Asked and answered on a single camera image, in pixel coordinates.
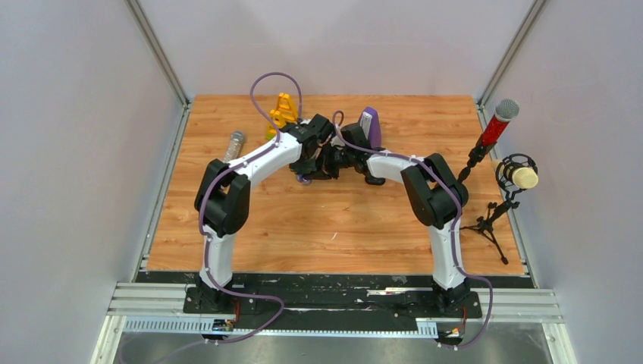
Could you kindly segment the purple-grey earbud charging case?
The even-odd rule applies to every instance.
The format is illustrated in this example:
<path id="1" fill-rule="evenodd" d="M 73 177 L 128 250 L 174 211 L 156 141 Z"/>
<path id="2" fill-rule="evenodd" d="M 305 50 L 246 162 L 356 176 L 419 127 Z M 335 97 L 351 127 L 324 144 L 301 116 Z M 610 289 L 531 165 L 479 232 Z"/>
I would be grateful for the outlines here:
<path id="1" fill-rule="evenodd" d="M 310 185 L 311 179 L 308 179 L 304 174 L 296 174 L 296 180 L 303 185 Z"/>

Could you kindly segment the black earbud charging case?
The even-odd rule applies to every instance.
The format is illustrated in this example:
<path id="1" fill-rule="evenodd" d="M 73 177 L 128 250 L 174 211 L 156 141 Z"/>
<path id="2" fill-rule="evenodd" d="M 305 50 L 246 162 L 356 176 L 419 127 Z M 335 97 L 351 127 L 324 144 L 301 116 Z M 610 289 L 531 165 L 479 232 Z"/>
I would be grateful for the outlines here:
<path id="1" fill-rule="evenodd" d="M 383 177 L 375 177 L 369 174 L 365 176 L 365 182 L 368 185 L 372 186 L 382 186 L 386 183 L 386 179 Z"/>

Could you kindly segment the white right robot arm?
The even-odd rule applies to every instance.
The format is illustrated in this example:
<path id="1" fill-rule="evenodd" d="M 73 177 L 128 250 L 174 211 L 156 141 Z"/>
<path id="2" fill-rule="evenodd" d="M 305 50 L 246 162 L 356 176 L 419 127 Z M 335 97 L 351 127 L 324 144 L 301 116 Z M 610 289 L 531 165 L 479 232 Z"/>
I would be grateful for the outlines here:
<path id="1" fill-rule="evenodd" d="M 424 159 L 405 157 L 385 149 L 373 151 L 358 124 L 342 130 L 326 123 L 321 129 L 324 145 L 315 170 L 306 179 L 336 179 L 340 170 L 352 168 L 369 185 L 387 180 L 402 184 L 415 217 L 427 227 L 434 261 L 433 306 L 442 316 L 452 316 L 463 307 L 470 284 L 463 273 L 460 246 L 460 216 L 468 192 L 450 170 L 444 157 L 434 153 Z"/>

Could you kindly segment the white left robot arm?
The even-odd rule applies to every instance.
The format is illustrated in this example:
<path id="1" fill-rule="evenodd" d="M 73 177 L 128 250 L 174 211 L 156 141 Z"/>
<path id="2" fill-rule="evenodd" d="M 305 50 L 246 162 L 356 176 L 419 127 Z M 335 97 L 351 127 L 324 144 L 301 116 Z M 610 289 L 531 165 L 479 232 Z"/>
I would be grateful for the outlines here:
<path id="1" fill-rule="evenodd" d="M 331 122 L 315 115 L 300 124 L 286 124 L 275 138 L 244 157 L 209 162 L 195 198 L 204 239 L 203 265 L 194 298 L 197 305 L 205 305 L 214 313 L 231 307 L 234 241 L 249 217 L 253 187 L 284 166 L 289 166 L 302 184 L 328 178 L 318 152 L 333 135 Z"/>

